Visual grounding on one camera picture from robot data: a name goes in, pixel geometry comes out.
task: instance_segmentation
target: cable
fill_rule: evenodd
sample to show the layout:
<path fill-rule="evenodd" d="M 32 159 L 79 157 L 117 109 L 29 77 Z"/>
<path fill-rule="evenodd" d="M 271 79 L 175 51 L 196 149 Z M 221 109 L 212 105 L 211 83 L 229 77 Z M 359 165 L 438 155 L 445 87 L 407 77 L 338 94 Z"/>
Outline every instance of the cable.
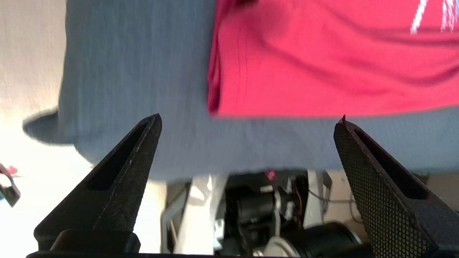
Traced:
<path fill-rule="evenodd" d="M 355 203 L 355 200 L 352 199 L 352 192 L 351 192 L 351 196 L 350 196 L 349 200 L 330 200 L 330 199 L 325 199 L 325 198 L 323 198 L 323 197 L 320 197 L 318 194 L 312 192 L 311 190 L 309 190 L 309 193 L 310 193 L 312 196 L 316 197 L 317 199 L 322 200 L 322 201 L 327 202 L 327 203 L 349 204 L 349 212 L 351 213 L 352 220 L 353 220 L 355 223 L 363 224 L 362 221 L 358 221 L 358 220 L 355 218 L 355 215 L 354 215 L 354 212 L 353 212 L 353 209 L 352 209 L 352 204 Z"/>

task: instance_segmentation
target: red shirt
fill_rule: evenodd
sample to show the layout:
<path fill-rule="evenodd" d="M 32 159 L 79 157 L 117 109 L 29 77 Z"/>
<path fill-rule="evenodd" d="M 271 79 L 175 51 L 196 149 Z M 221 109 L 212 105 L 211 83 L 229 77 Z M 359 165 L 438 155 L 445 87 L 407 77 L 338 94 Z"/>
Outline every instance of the red shirt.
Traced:
<path fill-rule="evenodd" d="M 217 0 L 208 110 L 327 117 L 457 105 L 457 2 Z"/>

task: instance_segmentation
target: gray fabric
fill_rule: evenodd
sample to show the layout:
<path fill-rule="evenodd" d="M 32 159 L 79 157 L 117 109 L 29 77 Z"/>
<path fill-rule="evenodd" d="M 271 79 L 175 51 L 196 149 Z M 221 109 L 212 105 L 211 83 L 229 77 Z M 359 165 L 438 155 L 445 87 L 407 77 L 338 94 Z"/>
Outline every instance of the gray fabric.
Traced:
<path fill-rule="evenodd" d="M 211 0 L 69 0 L 60 133 L 97 163 L 139 120 L 158 112 L 163 130 L 154 179 L 266 167 L 340 169 L 333 142 L 339 117 L 208 116 L 214 8 Z M 459 108 L 348 120 L 413 171 L 459 169 Z"/>

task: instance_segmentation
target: red t-shirt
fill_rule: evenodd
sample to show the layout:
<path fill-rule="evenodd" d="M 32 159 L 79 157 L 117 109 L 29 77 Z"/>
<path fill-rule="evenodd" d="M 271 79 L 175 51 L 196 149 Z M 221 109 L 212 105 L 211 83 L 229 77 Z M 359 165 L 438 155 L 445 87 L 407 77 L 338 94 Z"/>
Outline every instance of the red t-shirt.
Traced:
<path fill-rule="evenodd" d="M 217 0 L 208 110 L 327 117 L 457 105 L 457 2 Z"/>

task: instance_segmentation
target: floor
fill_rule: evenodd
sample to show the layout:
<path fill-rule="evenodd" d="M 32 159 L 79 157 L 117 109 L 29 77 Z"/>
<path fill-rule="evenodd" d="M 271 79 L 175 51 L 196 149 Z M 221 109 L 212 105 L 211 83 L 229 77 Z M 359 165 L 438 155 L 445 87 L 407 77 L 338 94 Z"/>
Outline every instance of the floor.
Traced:
<path fill-rule="evenodd" d="M 0 202 L 2 257 L 36 251 L 35 226 L 91 170 L 73 146 L 28 138 L 22 122 L 56 108 L 65 52 L 65 1 L 0 0 L 0 163 L 14 166 L 21 199 Z M 149 182 L 135 232 L 141 252 L 159 251 L 159 215 L 165 185 Z"/>

